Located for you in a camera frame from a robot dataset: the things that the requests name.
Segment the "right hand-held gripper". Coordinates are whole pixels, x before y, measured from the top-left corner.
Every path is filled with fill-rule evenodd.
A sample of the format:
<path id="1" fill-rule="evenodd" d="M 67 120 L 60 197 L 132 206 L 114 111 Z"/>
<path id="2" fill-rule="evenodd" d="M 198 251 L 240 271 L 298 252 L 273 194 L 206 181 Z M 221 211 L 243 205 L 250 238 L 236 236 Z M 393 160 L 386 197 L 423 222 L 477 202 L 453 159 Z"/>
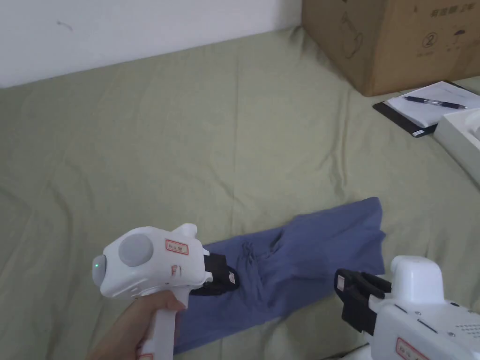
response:
<path id="1" fill-rule="evenodd" d="M 440 267 L 420 256 L 396 256 L 392 280 L 338 269 L 342 319 L 367 344 L 346 360 L 477 360 L 480 316 L 444 297 Z"/>

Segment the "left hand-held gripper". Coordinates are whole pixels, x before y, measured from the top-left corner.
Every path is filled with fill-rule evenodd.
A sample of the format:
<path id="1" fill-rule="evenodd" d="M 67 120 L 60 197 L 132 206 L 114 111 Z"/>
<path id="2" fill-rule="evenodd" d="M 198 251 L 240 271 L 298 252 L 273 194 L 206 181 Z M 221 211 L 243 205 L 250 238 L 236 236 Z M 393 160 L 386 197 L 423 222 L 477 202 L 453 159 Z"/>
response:
<path id="1" fill-rule="evenodd" d="M 133 229 L 107 245 L 92 261 L 92 279 L 107 298 L 138 299 L 171 291 L 188 307 L 190 296 L 220 296 L 235 291 L 240 278 L 224 255 L 207 251 L 194 224 L 173 231 L 151 226 Z M 179 311 L 153 316 L 136 360 L 171 360 Z"/>

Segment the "person's left hand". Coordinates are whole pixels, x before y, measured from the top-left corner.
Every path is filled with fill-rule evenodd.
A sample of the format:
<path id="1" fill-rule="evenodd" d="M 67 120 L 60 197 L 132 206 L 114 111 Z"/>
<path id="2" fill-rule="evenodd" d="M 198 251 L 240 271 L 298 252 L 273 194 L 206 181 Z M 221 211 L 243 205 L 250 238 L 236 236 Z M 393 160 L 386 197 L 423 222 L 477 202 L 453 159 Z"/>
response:
<path id="1" fill-rule="evenodd" d="M 133 301 L 86 357 L 88 360 L 135 360 L 138 345 L 159 310 L 182 311 L 185 305 L 171 291 Z"/>

